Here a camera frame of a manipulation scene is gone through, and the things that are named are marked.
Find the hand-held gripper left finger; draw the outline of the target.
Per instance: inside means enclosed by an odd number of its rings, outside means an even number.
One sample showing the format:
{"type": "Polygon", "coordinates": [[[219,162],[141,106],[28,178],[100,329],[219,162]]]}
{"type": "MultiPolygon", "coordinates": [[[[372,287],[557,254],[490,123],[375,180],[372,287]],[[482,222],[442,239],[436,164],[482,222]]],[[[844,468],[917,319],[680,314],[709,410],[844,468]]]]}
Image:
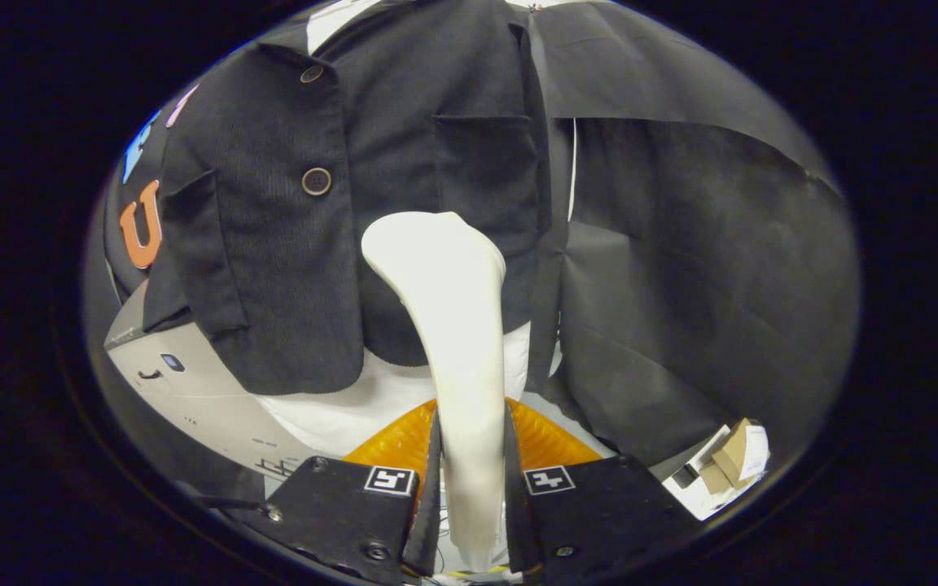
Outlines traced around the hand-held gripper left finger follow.
{"type": "Polygon", "coordinates": [[[433,574],[441,523],[436,402],[398,417],[343,459],[310,457],[246,526],[310,562],[376,584],[433,574]]]}

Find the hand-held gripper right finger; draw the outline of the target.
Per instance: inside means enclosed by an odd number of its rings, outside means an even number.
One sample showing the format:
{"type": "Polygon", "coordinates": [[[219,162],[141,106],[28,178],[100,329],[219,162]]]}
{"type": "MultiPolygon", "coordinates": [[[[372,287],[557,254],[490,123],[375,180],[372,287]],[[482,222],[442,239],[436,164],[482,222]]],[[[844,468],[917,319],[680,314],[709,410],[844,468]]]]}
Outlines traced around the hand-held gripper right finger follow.
{"type": "Polygon", "coordinates": [[[506,402],[506,536],[525,581],[607,581],[684,549],[701,522],[636,457],[602,457],[506,402]]]}

